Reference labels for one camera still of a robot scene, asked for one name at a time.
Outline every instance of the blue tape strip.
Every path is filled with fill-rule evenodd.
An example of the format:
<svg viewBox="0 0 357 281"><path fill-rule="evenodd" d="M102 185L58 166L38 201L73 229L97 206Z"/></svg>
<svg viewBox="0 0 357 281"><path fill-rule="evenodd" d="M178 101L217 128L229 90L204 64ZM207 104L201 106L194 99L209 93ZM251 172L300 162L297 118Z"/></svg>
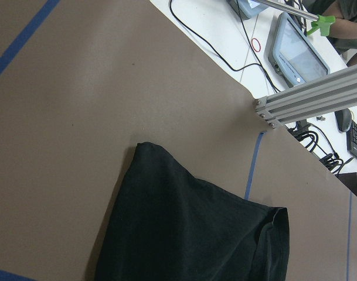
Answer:
<svg viewBox="0 0 357 281"><path fill-rule="evenodd" d="M349 265L350 265L350 240L351 240L351 226L352 226L352 192L349 196L349 220L348 220L348 251L346 253L346 281L349 281Z"/></svg>
<svg viewBox="0 0 357 281"><path fill-rule="evenodd" d="M246 191L244 192L244 199L248 200L250 197L250 192L251 192L251 185L253 184L253 177L254 177L254 171L255 171L255 164L256 164L256 159L258 157L258 152L259 152L259 147L261 143L261 139L263 135L267 131L263 131L259 134L256 144L255 144L255 149L254 149L254 155L253 155L253 160L251 161L251 167L250 167L250 172L249 172L249 179L247 180L247 186L246 186Z"/></svg>
<svg viewBox="0 0 357 281"><path fill-rule="evenodd" d="M48 0L0 57L0 75L60 0Z"/></svg>
<svg viewBox="0 0 357 281"><path fill-rule="evenodd" d="M34 280L0 270L0 281L34 281Z"/></svg>

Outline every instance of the white desk surface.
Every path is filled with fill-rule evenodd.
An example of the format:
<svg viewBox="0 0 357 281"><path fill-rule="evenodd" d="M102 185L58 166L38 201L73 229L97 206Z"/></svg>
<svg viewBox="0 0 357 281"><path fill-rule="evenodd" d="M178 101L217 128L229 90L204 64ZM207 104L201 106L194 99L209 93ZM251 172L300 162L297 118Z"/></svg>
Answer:
<svg viewBox="0 0 357 281"><path fill-rule="evenodd" d="M274 93L262 70L258 66L251 66L239 72L232 71L204 41L185 29L172 16L167 0L151 0L151 2L225 72L245 86L252 93L254 98L261 98ZM173 0L172 8L183 22L207 39L234 68L241 68L247 64L257 62L249 48L238 15L226 1ZM281 11L276 9L267 8L257 17L244 20L243 22L248 31L249 38L256 38L260 42L261 50L257 55L269 73L273 83L280 90L285 90L288 88L287 84L281 76L275 73L272 65L268 61L268 52L270 50L270 40L268 36L270 35L270 30L274 30L280 13ZM309 40L326 61L331 73L346 67L346 64L337 54L328 39L320 36L319 32L315 32L309 36ZM354 114L355 122L357 122L357 107L350 109ZM348 160L352 155L346 148L346 134L340 133L340 131L337 130L333 112L324 114L323 116L326 121L317 121L316 118L310 118L309 122L320 127L327 134L340 157L344 161ZM324 137L321 136L320 133L319 136L319 145L330 153L330 147ZM357 172L357 159L354 159L344 166L341 172Z"/></svg>

